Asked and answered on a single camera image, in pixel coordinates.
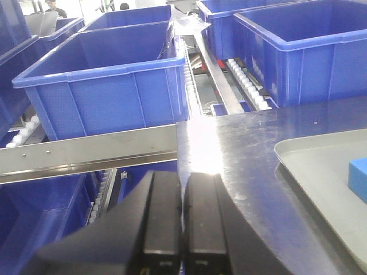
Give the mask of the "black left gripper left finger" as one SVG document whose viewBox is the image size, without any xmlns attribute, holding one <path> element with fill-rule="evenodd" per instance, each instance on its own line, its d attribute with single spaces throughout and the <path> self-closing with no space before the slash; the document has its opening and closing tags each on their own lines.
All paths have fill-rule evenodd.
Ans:
<svg viewBox="0 0 367 275">
<path fill-rule="evenodd" d="M 178 274 L 180 192 L 177 173 L 147 172 L 95 222 L 38 249 L 22 274 Z"/>
</svg>

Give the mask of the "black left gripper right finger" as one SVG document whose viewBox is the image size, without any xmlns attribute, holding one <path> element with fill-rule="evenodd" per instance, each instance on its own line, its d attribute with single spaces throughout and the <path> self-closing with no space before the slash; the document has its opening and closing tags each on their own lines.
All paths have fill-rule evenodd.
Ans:
<svg viewBox="0 0 367 275">
<path fill-rule="evenodd" d="M 243 217 L 219 174 L 189 176 L 184 219 L 186 274 L 289 274 Z"/>
</svg>

